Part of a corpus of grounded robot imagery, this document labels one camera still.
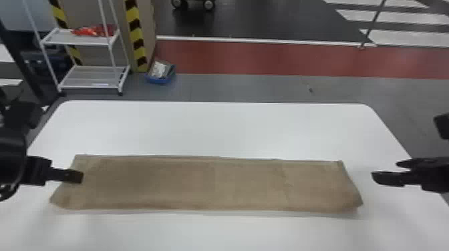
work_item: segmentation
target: hazard stripe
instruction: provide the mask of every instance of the hazard stripe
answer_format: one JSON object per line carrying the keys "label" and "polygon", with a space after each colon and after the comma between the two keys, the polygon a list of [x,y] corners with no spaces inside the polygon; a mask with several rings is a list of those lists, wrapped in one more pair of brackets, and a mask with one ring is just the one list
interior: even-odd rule
{"label": "hazard stripe", "polygon": [[[61,8],[58,0],[48,0],[51,5],[51,10],[53,12],[53,16],[56,19],[57,24],[62,29],[69,29],[69,25],[67,24],[67,17],[65,16],[64,11]],[[73,57],[73,60],[77,65],[83,65],[81,60],[80,51],[73,45],[69,45],[68,53]]]}
{"label": "hazard stripe", "polygon": [[125,0],[126,21],[130,29],[130,40],[134,50],[134,60],[138,71],[148,70],[144,36],[140,25],[140,16],[136,0]]}

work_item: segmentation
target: cart wheel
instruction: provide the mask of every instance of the cart wheel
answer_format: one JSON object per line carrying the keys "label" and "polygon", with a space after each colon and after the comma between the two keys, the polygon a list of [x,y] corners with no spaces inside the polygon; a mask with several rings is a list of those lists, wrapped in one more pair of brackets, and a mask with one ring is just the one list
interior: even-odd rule
{"label": "cart wheel", "polygon": [[207,11],[212,11],[215,8],[215,0],[206,0],[203,5]]}
{"label": "cart wheel", "polygon": [[187,9],[187,0],[171,0],[172,5],[175,9]]}

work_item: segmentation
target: blue tray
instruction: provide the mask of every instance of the blue tray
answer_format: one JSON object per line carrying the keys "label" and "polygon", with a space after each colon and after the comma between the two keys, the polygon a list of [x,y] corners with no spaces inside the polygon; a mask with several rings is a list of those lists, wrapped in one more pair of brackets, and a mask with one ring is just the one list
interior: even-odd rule
{"label": "blue tray", "polygon": [[170,69],[170,72],[168,73],[166,78],[160,79],[157,77],[151,77],[150,75],[145,74],[145,79],[147,82],[155,83],[157,85],[164,85],[166,83],[170,83],[172,81],[173,77],[176,75],[176,66],[172,65],[172,68]]}

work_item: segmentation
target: metal shelf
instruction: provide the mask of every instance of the metal shelf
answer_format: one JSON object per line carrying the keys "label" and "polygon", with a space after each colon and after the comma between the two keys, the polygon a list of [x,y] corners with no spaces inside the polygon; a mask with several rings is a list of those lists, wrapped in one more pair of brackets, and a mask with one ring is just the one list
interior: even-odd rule
{"label": "metal shelf", "polygon": [[73,66],[61,83],[61,89],[70,88],[114,88],[122,89],[124,80],[130,71],[130,66],[117,66],[118,79],[112,66]]}
{"label": "metal shelf", "polygon": [[55,28],[48,33],[41,43],[44,45],[90,45],[90,46],[112,46],[120,35],[120,30],[117,29],[113,36],[109,37],[90,37],[79,36],[71,32],[70,29]]}
{"label": "metal shelf", "polygon": [[[114,19],[114,25],[117,27],[117,30],[115,30],[113,36],[89,37],[89,36],[75,35],[71,32],[71,29],[62,29],[58,27],[59,25],[57,21],[54,19],[53,24],[55,25],[55,28],[51,30],[51,32],[48,33],[43,39],[40,39],[39,31],[37,30],[36,23],[33,20],[33,15],[31,14],[27,1],[30,0],[22,0],[23,8],[25,9],[25,12],[28,16],[28,20],[31,26],[33,27],[33,32],[39,42],[39,46],[42,50],[45,62],[48,66],[48,70],[50,71],[50,75],[53,78],[53,81],[59,92],[62,92],[62,89],[68,88],[72,89],[114,88],[118,90],[118,95],[123,94],[122,92],[123,84],[130,71],[129,65],[130,60],[126,53],[126,46],[123,37],[120,34],[120,29],[118,29],[119,27],[118,19],[114,8],[113,0],[108,0],[109,7],[112,13],[112,18]],[[106,22],[106,16],[104,15],[103,1],[104,0],[97,0],[98,7],[100,9],[100,16],[102,18],[102,26],[104,30],[107,31],[108,23]],[[114,54],[112,53],[112,47],[119,36],[127,63],[126,66],[117,66]],[[73,55],[69,53],[70,59],[73,62],[73,67],[65,75],[62,81],[59,82],[55,74],[55,71],[53,70],[53,67],[51,65],[51,61],[50,58],[48,57],[45,45],[64,45],[65,50],[68,53],[70,52],[69,50],[70,48],[68,47],[68,45],[104,46],[108,48],[108,53],[111,59],[112,66],[77,65],[77,61],[75,60]]]}

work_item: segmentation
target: red floor marking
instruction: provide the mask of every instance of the red floor marking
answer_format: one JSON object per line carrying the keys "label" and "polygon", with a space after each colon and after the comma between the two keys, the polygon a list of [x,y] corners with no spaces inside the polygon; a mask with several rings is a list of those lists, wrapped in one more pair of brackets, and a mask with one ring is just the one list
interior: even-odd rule
{"label": "red floor marking", "polygon": [[449,49],[158,41],[178,73],[449,79]]}

